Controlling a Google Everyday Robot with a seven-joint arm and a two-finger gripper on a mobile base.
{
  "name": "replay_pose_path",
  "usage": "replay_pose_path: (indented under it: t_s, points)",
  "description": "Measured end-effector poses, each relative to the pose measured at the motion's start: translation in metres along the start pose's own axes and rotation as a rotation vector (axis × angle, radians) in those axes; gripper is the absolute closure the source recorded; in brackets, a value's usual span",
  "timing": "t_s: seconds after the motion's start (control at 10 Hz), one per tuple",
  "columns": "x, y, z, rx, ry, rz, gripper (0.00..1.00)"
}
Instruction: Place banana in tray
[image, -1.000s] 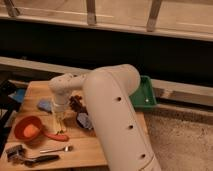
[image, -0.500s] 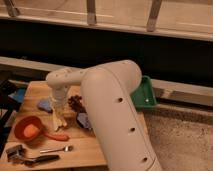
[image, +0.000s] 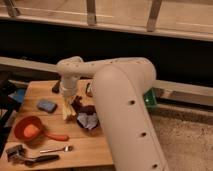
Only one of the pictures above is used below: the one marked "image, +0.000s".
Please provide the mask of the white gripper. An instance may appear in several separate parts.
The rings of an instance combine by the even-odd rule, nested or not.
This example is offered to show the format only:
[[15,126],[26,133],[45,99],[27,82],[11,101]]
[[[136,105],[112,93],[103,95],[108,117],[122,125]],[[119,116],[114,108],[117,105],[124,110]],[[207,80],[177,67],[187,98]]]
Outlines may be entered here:
[[75,100],[75,94],[77,93],[78,89],[78,77],[62,77],[60,81],[60,93],[64,96],[62,101],[62,115],[63,120],[68,119],[68,111],[67,111],[67,101],[65,97],[70,97],[69,104],[70,104],[70,112],[71,116],[76,116],[76,111],[73,107],[73,103]]

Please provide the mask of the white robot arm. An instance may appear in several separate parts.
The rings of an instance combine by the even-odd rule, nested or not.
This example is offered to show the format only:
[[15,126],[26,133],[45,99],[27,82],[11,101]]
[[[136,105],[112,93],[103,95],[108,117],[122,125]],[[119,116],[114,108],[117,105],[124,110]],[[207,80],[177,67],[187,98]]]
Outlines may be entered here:
[[156,70],[143,57],[85,62],[71,57],[57,63],[60,92],[77,93],[82,77],[92,80],[92,96],[116,171],[169,171],[143,95],[153,87]]

